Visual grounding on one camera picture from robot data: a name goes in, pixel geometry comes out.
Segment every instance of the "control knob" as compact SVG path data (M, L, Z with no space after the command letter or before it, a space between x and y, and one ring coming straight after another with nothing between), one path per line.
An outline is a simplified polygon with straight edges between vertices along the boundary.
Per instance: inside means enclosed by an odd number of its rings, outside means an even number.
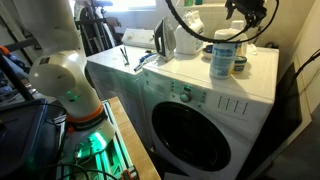
M191 101L191 96L189 94L186 94L186 93L182 93L180 95L180 100L184 103L187 103L189 101Z

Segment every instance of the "window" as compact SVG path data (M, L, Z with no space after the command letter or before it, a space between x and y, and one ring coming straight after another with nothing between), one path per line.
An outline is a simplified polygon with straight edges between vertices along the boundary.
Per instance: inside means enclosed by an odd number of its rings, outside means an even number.
M112 6L105 6L109 12L155 10L156 0L111 0Z

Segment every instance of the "wire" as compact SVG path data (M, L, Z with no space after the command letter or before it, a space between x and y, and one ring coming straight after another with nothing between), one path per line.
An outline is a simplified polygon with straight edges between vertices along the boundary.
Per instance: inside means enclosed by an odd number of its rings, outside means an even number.
M111 178L114 179L114 180L118 180L118 179L117 179L116 177L114 177L113 175L111 175L111 174L109 174L109 173L107 173L107 172L98 170L98 169L88 169L88 170L85 170L85 171L86 171L87 174L88 174L88 172L98 172L98 173L102 173L103 175L108 176L108 177L111 177ZM80 173L80 172L82 172L82 171L76 171L76 172L72 172L72 173L66 174L66 175L64 175L63 177L61 177L60 179L64 179L64 178L66 178L66 177L69 177L69 176L78 174L78 173Z
M64 133L63 133L63 136L61 138L61 143L60 143L60 147L57 151L57 154L56 154L56 162L59 162L59 159L62 155L62 151L63 151L63 148L64 148L64 143L66 141L66 137L67 137L67 129L69 128L69 124L65 124L64 126Z
M273 22L277 12L278 12L278 8L279 8L279 0L275 0L276 1L276 7L275 7L275 10L273 12L273 15L269 21L269 23L264 27L264 29L262 29L260 32L258 32L255 36L251 37L251 38L248 38L246 40L241 40L241 41L229 41L237 36L239 36L241 33L244 33L246 32L248 29L249 29L249 26L246 25L246 27L240 31L238 34L234 35L233 37L229 38L229 39L226 39L226 40L221 40L221 39L211 39L211 38L207 38L207 37L204 37L204 36L201 36L200 34L197 34L195 33L193 30L191 30L189 28L188 25L186 25L186 23L184 21L182 21L182 19L180 18L179 14L177 13L177 11L175 10L171 0L165 0L167 5L168 5L168 8L170 9L172 15L174 16L174 18L178 21L178 23L183 27L183 29L185 29L190 35L192 35L193 37L197 38L197 39L200 39L202 41L206 41L206 42L210 42L210 43L243 43L243 42L247 42L247 41L250 41L252 39L255 39L256 37L260 36L265 30L268 29L268 27L271 25L271 23Z
M39 168L39 169L35 170L34 172L43 171L46 169L51 169L51 168L56 168L56 167L63 168L64 166L70 166L70 167L74 167L74 168L79 169L80 170L79 172L82 172L86 176L86 180L90 180L87 171L83 167L76 165L76 164L51 164L51 165L47 165L42 168Z
M297 79L297 77L299 76L299 74L302 72L302 70L308 65L310 64L312 61L314 61L315 59L317 59L318 57L320 56L320 49L318 49L316 52L314 52L310 58L305 62L303 63L303 65L297 70L297 72L292 76L291 78L291 82L290 82L290 85L289 85L289 88L286 92L286 95L289 94L289 91L290 89L292 88L295 80Z
M66 122L66 120L59 121L59 122L55 122L52 118L50 118L50 120L51 120L52 122L49 122L49 121L46 120L46 123L51 124L51 125L55 125L56 127L60 127L60 126L59 126L60 124Z
M78 165L79 165L79 166L82 166L82 165L84 165L84 164L88 163L89 161L91 161L91 159L93 158L93 156L94 156L94 155L91 155L87 160L85 160L85 161L83 161L83 162L79 163Z
M45 106L55 106L55 107L59 107L61 109L63 109L63 114L65 114L67 112L67 110L63 107L63 106L60 106L60 105L57 105L57 104L49 104L49 103L28 103L28 104L21 104L21 105L18 105L17 106L12 106L6 110L11 110L11 109L16 109L16 108L20 108L20 107L26 107L26 106L37 106L37 105L45 105Z
M109 174L109 173L107 173L107 172L98 170L98 169L88 169L87 172L98 172L98 173L102 173L102 174L104 174L105 176L109 176L109 177L111 177L112 179L117 180L117 178L114 177L113 175L111 175L111 174Z

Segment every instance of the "laundry room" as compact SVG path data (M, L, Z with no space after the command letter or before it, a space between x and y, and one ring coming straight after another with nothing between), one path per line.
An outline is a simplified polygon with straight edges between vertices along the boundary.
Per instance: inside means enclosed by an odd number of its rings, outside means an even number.
M0 152L27 111L39 145L17 149L49 148L0 153L0 179L320 179L319 16L320 0L0 0Z

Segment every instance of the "clothes iron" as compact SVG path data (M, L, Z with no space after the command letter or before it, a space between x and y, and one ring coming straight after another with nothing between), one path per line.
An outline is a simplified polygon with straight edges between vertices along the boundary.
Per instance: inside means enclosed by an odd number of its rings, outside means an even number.
M166 62L174 57L173 51L176 48L176 39L168 17L165 16L156 26L154 30L154 42L158 54Z

